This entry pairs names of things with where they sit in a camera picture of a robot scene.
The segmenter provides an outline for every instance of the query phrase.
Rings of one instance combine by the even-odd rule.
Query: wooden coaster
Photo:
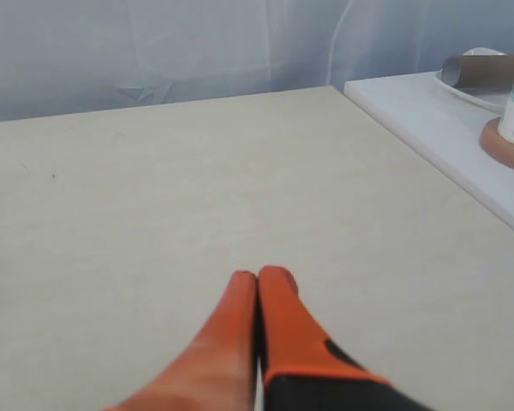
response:
[[[491,157],[514,169],[514,144],[499,134],[500,118],[487,122],[480,137],[480,146]]]

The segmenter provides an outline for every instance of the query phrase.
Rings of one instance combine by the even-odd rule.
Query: white table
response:
[[[514,410],[514,232],[331,88],[0,123],[0,410],[116,403],[269,263],[401,390]]]
[[[440,88],[434,73],[349,81],[344,92],[514,229],[514,170],[479,144],[498,115]]]

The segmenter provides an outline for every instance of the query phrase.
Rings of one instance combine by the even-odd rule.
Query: white dish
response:
[[[501,56],[504,53],[486,47],[477,47],[464,53],[465,56]],[[489,110],[496,114],[503,114],[505,111],[506,103],[510,97],[509,91],[499,90],[457,90],[445,84],[441,77],[441,71],[436,72],[434,80],[445,90],[455,94],[463,100],[469,101],[479,107]]]

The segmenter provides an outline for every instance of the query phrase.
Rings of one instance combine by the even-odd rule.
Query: toilet paper tube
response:
[[[458,89],[510,89],[514,85],[514,54],[450,57],[444,63],[441,78]]]

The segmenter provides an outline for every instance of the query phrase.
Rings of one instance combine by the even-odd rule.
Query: white curtain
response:
[[[514,0],[0,0],[0,121],[437,69],[514,51]]]

